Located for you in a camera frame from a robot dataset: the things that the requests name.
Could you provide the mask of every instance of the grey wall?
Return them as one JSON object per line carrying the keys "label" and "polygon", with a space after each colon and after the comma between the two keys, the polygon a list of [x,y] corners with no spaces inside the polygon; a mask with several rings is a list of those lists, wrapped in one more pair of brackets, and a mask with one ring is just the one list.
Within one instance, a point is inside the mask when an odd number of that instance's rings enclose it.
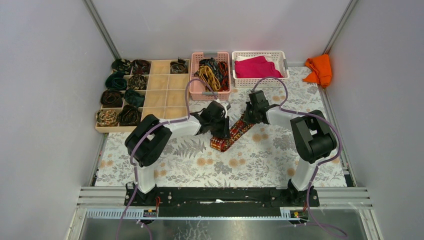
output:
{"label": "grey wall", "polygon": [[349,0],[94,0],[121,56],[282,50],[303,64],[324,51]]}
{"label": "grey wall", "polygon": [[81,0],[1,1],[0,34],[0,239],[63,239],[113,58]]}
{"label": "grey wall", "polygon": [[424,1],[362,0],[330,54],[345,149],[385,239],[424,239]]}

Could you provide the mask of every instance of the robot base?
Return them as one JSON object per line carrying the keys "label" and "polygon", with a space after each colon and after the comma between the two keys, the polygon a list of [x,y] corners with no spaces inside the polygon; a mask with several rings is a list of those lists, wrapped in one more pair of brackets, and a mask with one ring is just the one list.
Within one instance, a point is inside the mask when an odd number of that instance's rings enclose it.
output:
{"label": "robot base", "polygon": [[[135,185],[126,185],[125,205],[134,193]],[[131,206],[156,205],[160,197],[160,217],[257,217],[279,216],[280,207],[303,209],[306,190],[295,191],[275,187],[155,187],[147,194],[137,191]],[[319,207],[315,189],[309,196],[311,207]]]}

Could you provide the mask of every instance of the floral tablecloth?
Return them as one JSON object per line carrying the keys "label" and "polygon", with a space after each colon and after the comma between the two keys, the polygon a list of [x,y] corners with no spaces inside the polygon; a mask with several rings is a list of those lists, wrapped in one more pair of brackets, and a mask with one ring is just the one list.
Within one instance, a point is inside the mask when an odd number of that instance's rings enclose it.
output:
{"label": "floral tablecloth", "polygon": [[[324,106],[316,84],[302,81],[307,67],[290,67],[287,109],[321,110]],[[283,88],[261,88],[270,104],[281,103]],[[250,88],[234,88],[229,98],[230,126],[241,116]],[[190,112],[209,103],[190,101]],[[124,186],[134,180],[130,156],[124,146],[129,132],[109,133],[97,173],[96,186]],[[160,187],[286,187],[299,162],[291,131],[279,126],[256,124],[229,150],[210,147],[209,133],[172,139],[155,163],[154,177]],[[345,187],[340,161],[323,164],[316,175],[317,187]]]}

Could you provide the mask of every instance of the aluminum frame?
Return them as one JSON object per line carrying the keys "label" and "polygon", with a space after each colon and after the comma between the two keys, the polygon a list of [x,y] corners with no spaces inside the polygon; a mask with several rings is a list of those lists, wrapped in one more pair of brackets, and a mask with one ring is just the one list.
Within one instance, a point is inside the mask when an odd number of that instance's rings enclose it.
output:
{"label": "aluminum frame", "polygon": [[[320,207],[311,209],[351,210],[355,209],[360,214],[366,236],[369,240],[383,240],[380,227],[377,223],[370,196],[365,187],[316,187]],[[87,218],[101,215],[116,218],[116,215],[124,211],[125,187],[93,187],[81,188],[75,215],[70,226],[67,240],[79,240],[83,231],[84,222]],[[130,212],[151,209],[151,206],[130,206]],[[298,207],[281,207],[281,217],[166,217],[167,220],[287,220],[284,214],[288,210],[296,210]]]}
{"label": "aluminum frame", "polygon": [[107,47],[109,48],[110,52],[112,53],[113,57],[115,59],[120,59],[121,55],[115,46],[114,41],[111,38],[111,35],[109,35],[108,30],[106,29],[105,24],[102,21],[102,18],[100,17],[99,13],[97,12],[96,6],[94,5],[92,0],[82,0],[85,4],[85,7],[87,8],[88,12],[90,13],[93,22],[98,28],[98,31],[100,32],[101,36],[104,39],[104,42],[106,43]]}
{"label": "aluminum frame", "polygon": [[325,46],[324,52],[322,54],[329,54],[331,52],[331,49],[334,43],[339,37],[340,32],[342,31],[343,27],[345,26],[346,22],[348,21],[349,17],[351,16],[351,13],[355,9],[355,6],[357,5],[358,2],[359,0],[350,0],[350,2],[347,4],[346,10],[343,12],[343,15],[341,16],[340,21],[335,27],[335,30],[332,33],[330,40],[328,41],[327,46]]}
{"label": "aluminum frame", "polygon": [[[327,95],[327,91],[325,90],[325,88],[322,88],[321,86],[318,86],[318,90],[319,90],[319,94],[321,95],[321,99],[322,99],[322,104],[324,105],[324,110],[326,113],[326,117],[327,120],[333,124],[333,126],[337,129],[337,131],[340,133],[340,127],[339,124],[337,123],[337,119],[336,116],[333,112],[333,107],[330,101],[330,98]],[[345,142],[343,141],[343,136],[340,135],[341,137],[341,143],[343,146],[345,145]],[[355,174],[352,170],[351,166],[351,160],[349,159],[349,155],[346,154],[346,150],[343,148],[340,154],[340,163],[341,163],[341,168],[343,169],[343,174],[344,175],[350,175],[350,177],[352,178],[353,181],[353,185],[356,187],[358,186],[357,180],[355,178]]]}

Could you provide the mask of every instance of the pink cloth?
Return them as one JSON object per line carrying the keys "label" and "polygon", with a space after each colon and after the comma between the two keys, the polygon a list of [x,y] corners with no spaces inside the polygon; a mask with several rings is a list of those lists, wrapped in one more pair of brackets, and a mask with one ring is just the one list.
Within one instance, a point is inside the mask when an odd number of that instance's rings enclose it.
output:
{"label": "pink cloth", "polygon": [[257,79],[265,77],[282,78],[273,62],[264,56],[257,56],[243,61],[235,61],[235,74],[238,79]]}

